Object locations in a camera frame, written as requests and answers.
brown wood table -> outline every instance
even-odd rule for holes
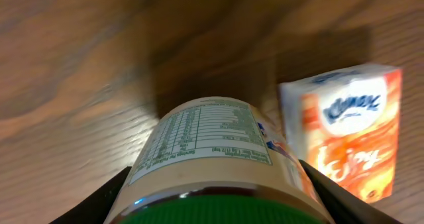
[[[208,95],[280,123],[276,84],[367,61],[403,71],[392,197],[424,223],[419,0],[0,0],[0,223],[47,223]]]

wooden surface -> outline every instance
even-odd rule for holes
[[[279,122],[276,84],[404,69],[392,197],[424,223],[419,0],[0,0],[0,223],[47,223],[131,165],[157,118],[222,95]]]

green lid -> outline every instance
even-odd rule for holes
[[[215,195],[179,198],[130,214],[122,224],[228,224],[324,222],[288,205],[255,197]]]

white label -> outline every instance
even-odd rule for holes
[[[357,133],[376,121],[386,100],[387,85],[383,77],[352,80],[342,88],[320,96],[321,120],[334,135]]]
[[[195,158],[243,158],[272,164],[247,104],[208,102],[160,121],[135,164],[130,185],[161,167]]]

wooden table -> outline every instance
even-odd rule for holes
[[[0,223],[47,223],[131,165],[175,106],[367,61],[404,69],[392,197],[424,223],[418,0],[1,0]]]

